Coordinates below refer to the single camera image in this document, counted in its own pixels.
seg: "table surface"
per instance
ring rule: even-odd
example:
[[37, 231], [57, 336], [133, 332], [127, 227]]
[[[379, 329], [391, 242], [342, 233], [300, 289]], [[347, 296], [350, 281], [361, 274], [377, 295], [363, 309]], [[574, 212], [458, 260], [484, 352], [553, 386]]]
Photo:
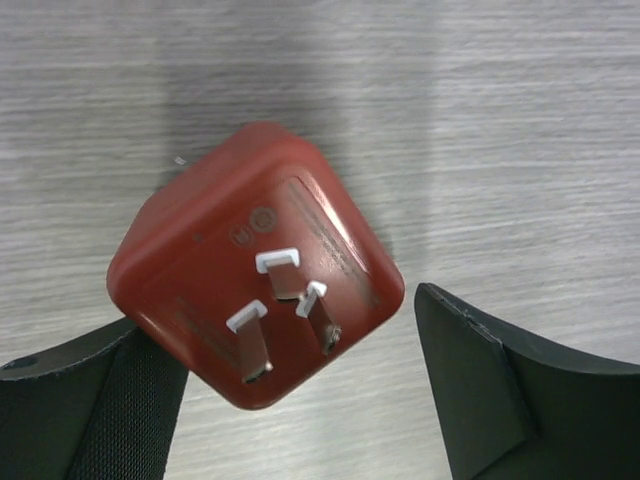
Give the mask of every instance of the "table surface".
[[256, 119], [324, 150], [408, 298], [271, 409], [191, 377], [168, 479], [450, 478], [421, 281], [640, 362], [637, 2], [180, 3], [0, 0], [0, 363], [116, 319], [137, 208]]

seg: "wood grain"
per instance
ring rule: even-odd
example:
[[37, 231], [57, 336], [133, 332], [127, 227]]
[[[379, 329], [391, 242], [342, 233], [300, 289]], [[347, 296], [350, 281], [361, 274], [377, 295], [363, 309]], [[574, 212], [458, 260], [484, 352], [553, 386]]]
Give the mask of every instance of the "wood grain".
[[[0, 363], [115, 319], [137, 208], [242, 123], [316, 142], [409, 287], [640, 362], [636, 2], [0, 0]], [[189, 383], [168, 479], [446, 479], [408, 298], [272, 409]]]

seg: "plug prong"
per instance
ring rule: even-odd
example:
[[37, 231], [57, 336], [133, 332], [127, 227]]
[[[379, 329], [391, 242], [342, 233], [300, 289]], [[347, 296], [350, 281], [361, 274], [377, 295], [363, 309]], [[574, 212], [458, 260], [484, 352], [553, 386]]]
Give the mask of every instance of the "plug prong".
[[273, 370], [257, 312], [238, 328], [242, 381], [253, 383]]
[[304, 294], [306, 282], [293, 263], [274, 260], [266, 262], [266, 267], [271, 288], [278, 300], [295, 300]]
[[333, 322], [320, 298], [311, 307], [308, 318], [322, 353], [329, 355], [342, 336], [342, 328]]
[[273, 370], [262, 334], [262, 317], [266, 314], [267, 307], [260, 300], [254, 300], [227, 320], [227, 327], [238, 336], [240, 373], [244, 383], [255, 382]]
[[342, 336], [342, 328], [333, 321], [327, 311], [322, 300], [325, 293], [326, 285], [319, 282], [309, 283], [307, 294], [300, 299], [296, 314], [309, 320], [322, 353], [329, 355]]
[[306, 290], [306, 281], [301, 277], [300, 252], [297, 248], [284, 248], [261, 252], [256, 255], [256, 270], [266, 273], [271, 288], [278, 300], [295, 300]]

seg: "wall charger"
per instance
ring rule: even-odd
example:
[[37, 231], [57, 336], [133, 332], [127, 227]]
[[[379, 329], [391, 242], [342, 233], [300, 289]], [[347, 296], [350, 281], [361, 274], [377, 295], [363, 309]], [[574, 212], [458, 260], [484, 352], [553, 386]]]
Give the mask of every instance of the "wall charger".
[[150, 197], [107, 288], [235, 406], [265, 408], [388, 320], [400, 272], [322, 153], [252, 123]]

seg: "black holder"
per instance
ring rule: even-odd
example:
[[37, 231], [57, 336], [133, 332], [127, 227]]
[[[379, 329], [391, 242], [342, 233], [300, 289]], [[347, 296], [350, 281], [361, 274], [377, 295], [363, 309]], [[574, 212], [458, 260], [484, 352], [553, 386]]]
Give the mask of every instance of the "black holder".
[[579, 352], [435, 285], [415, 310], [454, 480], [640, 478], [640, 366]]
[[160, 480], [187, 370], [122, 319], [0, 368], [0, 478]]

